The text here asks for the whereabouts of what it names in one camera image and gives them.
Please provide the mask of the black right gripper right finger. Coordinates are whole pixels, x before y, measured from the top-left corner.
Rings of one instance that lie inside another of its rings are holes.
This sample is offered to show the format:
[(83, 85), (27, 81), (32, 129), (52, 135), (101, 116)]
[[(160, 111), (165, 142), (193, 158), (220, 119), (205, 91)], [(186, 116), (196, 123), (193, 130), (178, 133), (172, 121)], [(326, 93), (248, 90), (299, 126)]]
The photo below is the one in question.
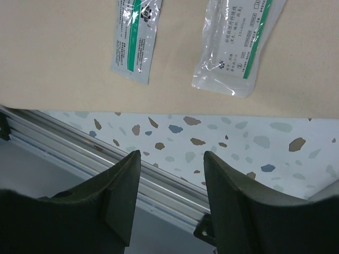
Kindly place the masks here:
[(204, 176), (219, 253), (338, 253), (338, 196), (293, 197), (204, 153)]

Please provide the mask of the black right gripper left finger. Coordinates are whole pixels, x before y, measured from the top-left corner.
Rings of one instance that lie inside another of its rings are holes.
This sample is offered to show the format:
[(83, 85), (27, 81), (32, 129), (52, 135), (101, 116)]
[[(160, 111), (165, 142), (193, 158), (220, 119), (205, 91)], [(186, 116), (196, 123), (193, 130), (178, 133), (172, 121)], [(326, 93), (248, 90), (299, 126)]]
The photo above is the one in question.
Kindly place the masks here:
[(124, 253), (141, 172), (139, 150), (53, 197), (1, 190), (1, 253)]

